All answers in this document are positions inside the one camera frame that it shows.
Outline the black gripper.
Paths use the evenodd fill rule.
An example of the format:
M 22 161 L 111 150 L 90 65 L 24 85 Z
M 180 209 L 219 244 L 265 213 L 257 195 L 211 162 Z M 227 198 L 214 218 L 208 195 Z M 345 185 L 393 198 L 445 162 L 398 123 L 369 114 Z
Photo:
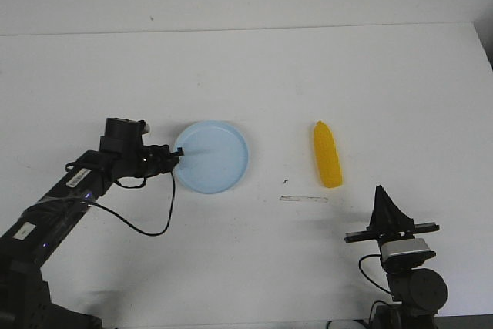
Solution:
M 134 175 L 157 176 L 171 173 L 179 164 L 180 156 L 183 156 L 182 147 L 170 151 L 167 144 L 162 146 L 141 146 L 136 150 L 137 164 Z
M 415 238 L 416 234 L 433 233 L 440 230 L 435 222 L 419 223 L 404 214 L 387 194 L 382 185 L 376 186 L 374 207 L 368 230 L 345 234 L 345 243 L 376 240 L 379 245 L 395 240 Z

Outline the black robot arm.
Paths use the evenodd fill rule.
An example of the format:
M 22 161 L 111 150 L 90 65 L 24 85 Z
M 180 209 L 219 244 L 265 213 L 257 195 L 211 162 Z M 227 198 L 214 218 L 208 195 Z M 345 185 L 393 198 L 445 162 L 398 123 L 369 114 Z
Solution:
M 51 299 L 42 266 L 112 185 L 122 178 L 146 182 L 172 174 L 183 149 L 143 143 L 143 120 L 108 118 L 97 150 L 67 163 L 65 175 L 27 208 L 1 237 L 3 328 L 101 328 L 100 318 L 71 311 Z
M 437 327 L 435 315 L 447 302 L 448 287 L 440 274 L 422 267 L 436 252 L 419 235 L 438 230 L 435 222 L 415 223 L 381 185 L 376 186 L 369 225 L 344 238 L 346 243 L 376 241 L 379 253 L 375 257 L 386 273 L 387 288 L 368 280 L 392 299 L 391 303 L 373 302 L 368 328 Z

